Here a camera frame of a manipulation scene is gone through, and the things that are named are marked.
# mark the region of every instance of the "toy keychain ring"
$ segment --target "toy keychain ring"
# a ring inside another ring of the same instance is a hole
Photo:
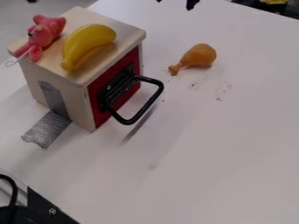
[[[30,51],[31,49],[32,49],[32,47],[29,48],[28,51],[26,51],[25,53],[23,53],[23,54],[22,54],[16,61],[8,60],[8,61],[5,62],[4,65],[5,65],[6,67],[12,67],[12,66],[16,65],[20,60],[23,60],[24,58],[27,57],[27,55],[28,55],[28,53],[29,53],[29,51]]]

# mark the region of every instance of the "orange chicken leg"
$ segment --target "orange chicken leg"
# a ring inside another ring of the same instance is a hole
[[[198,44],[190,49],[175,66],[169,66],[168,69],[172,75],[177,75],[181,67],[189,66],[210,66],[216,60],[217,53],[209,45]]]

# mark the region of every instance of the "pink plush animal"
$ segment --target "pink plush animal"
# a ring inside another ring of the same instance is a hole
[[[59,37],[66,25],[66,19],[36,15],[33,17],[33,21],[35,25],[28,30],[28,43],[18,48],[14,56],[19,58],[28,52],[29,59],[37,62],[42,56],[43,47],[49,46]]]

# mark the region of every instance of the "yellow banana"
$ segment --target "yellow banana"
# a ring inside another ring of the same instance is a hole
[[[114,41],[116,33],[103,24],[87,24],[71,33],[63,45],[63,69],[71,72],[75,64],[91,49]]]

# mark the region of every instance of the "black handle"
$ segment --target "black handle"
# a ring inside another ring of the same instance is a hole
[[[122,123],[124,125],[131,125],[133,123],[135,123],[136,121],[138,121],[138,119],[140,117],[143,116],[143,114],[150,108],[150,106],[154,103],[154,101],[159,97],[159,95],[163,92],[164,90],[164,84],[159,81],[159,80],[155,80],[149,77],[144,77],[141,75],[134,75],[130,78],[130,81],[132,83],[135,83],[137,81],[144,81],[144,82],[148,82],[150,84],[154,84],[156,86],[158,86],[158,90],[147,100],[147,102],[145,102],[145,104],[143,105],[143,107],[141,109],[139,109],[139,111],[130,119],[124,119],[122,116],[120,116],[108,103],[107,100],[102,99],[102,103],[103,106],[105,108],[105,110],[112,116],[114,117],[119,123]]]
[[[15,212],[16,212],[16,204],[17,204],[17,185],[16,182],[3,174],[0,174],[0,179],[6,180],[12,189],[12,195],[10,198],[10,204],[7,206],[6,214],[4,215],[3,219],[1,220],[1,223],[3,224],[11,224],[13,222]]]

